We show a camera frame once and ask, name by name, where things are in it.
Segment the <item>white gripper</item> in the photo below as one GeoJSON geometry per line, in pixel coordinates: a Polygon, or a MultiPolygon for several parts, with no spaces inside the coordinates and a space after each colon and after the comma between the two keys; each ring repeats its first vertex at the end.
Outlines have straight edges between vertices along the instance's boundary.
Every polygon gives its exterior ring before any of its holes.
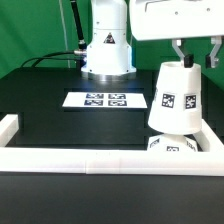
{"type": "Polygon", "coordinates": [[[130,23],[137,40],[173,39],[172,47],[185,68],[194,56],[175,38],[211,37],[213,48],[206,55],[206,67],[216,68],[224,35],[224,0],[130,0],[130,23]]]}

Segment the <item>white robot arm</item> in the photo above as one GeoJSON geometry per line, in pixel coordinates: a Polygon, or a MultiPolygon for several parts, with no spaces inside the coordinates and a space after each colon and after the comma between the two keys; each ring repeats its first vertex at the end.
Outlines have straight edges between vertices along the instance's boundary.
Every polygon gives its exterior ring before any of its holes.
{"type": "Polygon", "coordinates": [[[224,0],[91,0],[93,34],[87,46],[85,77],[119,80],[132,76],[130,30],[138,41],[170,39],[182,64],[193,60],[183,53],[185,38],[209,37],[214,45],[208,63],[214,67],[224,38],[224,0]]]}

